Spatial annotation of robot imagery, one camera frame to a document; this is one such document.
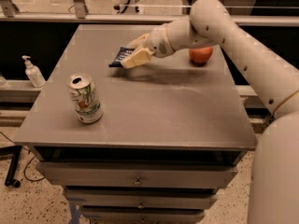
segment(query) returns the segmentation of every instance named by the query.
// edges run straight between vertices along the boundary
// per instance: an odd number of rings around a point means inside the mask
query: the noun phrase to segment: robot
[[[219,44],[276,118],[259,139],[253,162],[249,224],[299,219],[299,71],[233,22],[218,0],[197,0],[190,16],[130,42],[121,61],[132,68],[186,48]]]

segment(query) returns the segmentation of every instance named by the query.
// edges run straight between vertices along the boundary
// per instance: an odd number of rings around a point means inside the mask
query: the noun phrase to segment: gray tabletop
[[[109,68],[148,25],[80,25],[14,141],[17,145],[253,150],[256,139],[220,47],[206,65],[188,50],[131,70]],[[67,93],[90,74],[103,117],[81,123]]]

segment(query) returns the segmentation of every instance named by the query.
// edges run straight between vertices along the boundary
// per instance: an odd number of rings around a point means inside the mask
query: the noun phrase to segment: table
[[[188,50],[144,66],[109,68],[120,46],[152,25],[80,25],[14,142],[64,187],[85,217],[200,221],[256,138],[219,46],[198,66]],[[92,75],[103,117],[81,123],[72,74]]]

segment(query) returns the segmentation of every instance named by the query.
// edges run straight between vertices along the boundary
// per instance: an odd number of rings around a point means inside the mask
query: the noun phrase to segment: white bottle
[[[41,74],[39,68],[35,65],[33,65],[28,59],[30,59],[30,56],[22,56],[22,58],[25,60],[26,64],[26,70],[25,73],[30,79],[31,83],[34,87],[42,87],[45,85],[46,80]]]

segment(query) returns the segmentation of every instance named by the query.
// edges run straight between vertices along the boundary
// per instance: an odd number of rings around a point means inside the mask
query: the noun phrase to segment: tin can
[[[78,119],[83,123],[98,121],[103,110],[92,77],[85,73],[76,73],[69,77],[67,86]]]

